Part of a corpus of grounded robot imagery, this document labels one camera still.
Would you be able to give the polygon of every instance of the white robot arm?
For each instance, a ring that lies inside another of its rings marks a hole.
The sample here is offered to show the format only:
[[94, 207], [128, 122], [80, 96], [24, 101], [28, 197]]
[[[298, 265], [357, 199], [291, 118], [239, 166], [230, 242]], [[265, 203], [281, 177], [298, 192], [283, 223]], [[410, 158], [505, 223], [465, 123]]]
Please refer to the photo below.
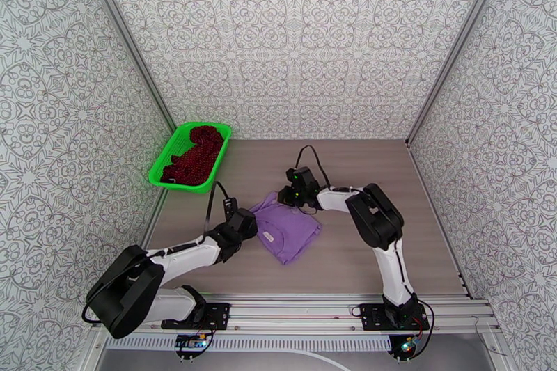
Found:
[[[317, 201], [323, 210], [336, 210], [350, 214], [349, 199], [366, 194], [364, 189], [363, 187], [325, 188], [317, 194]], [[405, 260], [402, 256], [402, 239], [391, 242], [386, 250], [380, 247], [373, 247], [372, 250], [383, 279], [383, 295], [393, 305], [407, 303], [411, 294], [414, 293], [414, 289], [406, 275]]]
[[[160, 250], [127, 247], [87, 294], [83, 320], [102, 323], [114, 338], [125, 337], [146, 322], [199, 322], [205, 300], [195, 289], [160, 287], [193, 269], [226, 262], [244, 240], [257, 234], [250, 211], [237, 208], [234, 198], [227, 197], [224, 205], [226, 222], [197, 239]], [[99, 320], [87, 318], [88, 308]]]
[[[317, 164], [323, 172], [319, 161]], [[421, 315], [402, 256], [402, 215], [376, 184], [360, 188], [333, 187], [324, 172], [323, 176], [327, 185], [320, 186], [309, 168], [289, 169], [286, 177], [291, 185], [279, 192], [278, 201], [295, 207], [307, 205], [316, 211], [347, 212], [352, 216], [362, 240], [377, 258], [383, 280], [385, 314], [393, 327], [400, 328], [412, 317]]]

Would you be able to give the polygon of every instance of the folded shirt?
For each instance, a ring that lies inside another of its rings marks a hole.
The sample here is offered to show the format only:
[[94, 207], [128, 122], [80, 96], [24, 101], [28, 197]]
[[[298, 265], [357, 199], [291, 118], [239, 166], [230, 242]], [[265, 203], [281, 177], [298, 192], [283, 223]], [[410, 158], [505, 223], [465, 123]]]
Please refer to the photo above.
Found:
[[257, 236], [267, 250], [286, 265], [308, 248], [321, 231], [321, 224], [298, 208], [279, 203], [276, 195], [271, 192], [251, 211], [257, 220]]

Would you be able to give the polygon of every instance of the dark red fabric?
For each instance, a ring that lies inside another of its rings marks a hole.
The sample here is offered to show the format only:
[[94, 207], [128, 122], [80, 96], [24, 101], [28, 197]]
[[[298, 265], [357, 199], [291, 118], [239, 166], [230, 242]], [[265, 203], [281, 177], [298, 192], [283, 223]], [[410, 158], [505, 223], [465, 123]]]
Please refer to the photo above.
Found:
[[224, 140], [211, 125], [191, 129], [189, 138], [196, 145], [181, 157], [172, 156], [172, 164], [164, 167], [161, 182], [198, 186], [209, 178]]

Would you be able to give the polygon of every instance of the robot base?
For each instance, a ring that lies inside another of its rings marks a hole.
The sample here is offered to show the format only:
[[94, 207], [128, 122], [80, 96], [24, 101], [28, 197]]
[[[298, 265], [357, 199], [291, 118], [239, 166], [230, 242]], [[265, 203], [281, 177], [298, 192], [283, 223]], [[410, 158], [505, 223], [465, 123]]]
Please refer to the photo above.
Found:
[[[360, 307], [360, 318], [364, 331], [389, 331], [404, 330], [418, 333], [420, 324], [422, 331], [430, 329], [430, 323], [427, 320], [423, 305], [419, 305], [415, 313], [399, 327], [392, 325], [385, 313], [385, 305], [383, 303], [362, 303]], [[416, 318], [420, 324], [415, 322], [412, 317]]]
[[228, 318], [230, 317], [229, 303], [207, 303], [203, 314], [196, 321], [184, 319], [176, 321], [165, 319], [161, 323], [161, 329], [170, 330], [226, 330]]

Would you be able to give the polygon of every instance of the green basket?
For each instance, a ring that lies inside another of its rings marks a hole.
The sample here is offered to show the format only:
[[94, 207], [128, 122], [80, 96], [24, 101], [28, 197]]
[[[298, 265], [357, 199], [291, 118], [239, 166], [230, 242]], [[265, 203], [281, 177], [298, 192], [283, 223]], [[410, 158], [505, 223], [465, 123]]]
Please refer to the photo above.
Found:
[[[211, 125], [217, 129], [217, 131], [222, 135], [224, 139], [224, 143], [222, 144], [221, 152], [219, 152], [219, 156], [217, 160], [214, 162], [213, 169], [211, 170], [211, 174], [207, 181], [199, 186], [187, 186], [185, 184], [174, 184], [174, 183], [163, 183], [161, 182], [162, 171], [164, 167], [167, 165], [172, 164], [171, 157], [173, 155], [181, 156], [187, 150], [194, 147], [196, 144], [189, 140], [189, 132], [191, 129], [195, 127], [199, 127], [201, 125]], [[166, 146], [161, 152], [161, 155], [157, 158], [157, 161], [153, 164], [151, 169], [149, 170], [149, 182], [155, 186], [166, 187], [170, 190], [181, 190], [181, 191], [193, 191], [197, 194], [204, 194], [211, 190], [211, 186], [214, 182], [215, 177], [217, 176], [217, 170], [221, 165], [222, 159], [224, 157], [224, 152], [226, 152], [226, 148], [228, 147], [228, 141], [230, 140], [230, 136], [232, 135], [232, 129], [230, 126], [226, 124], [217, 124], [217, 123], [185, 123], [179, 126], [176, 129]]]

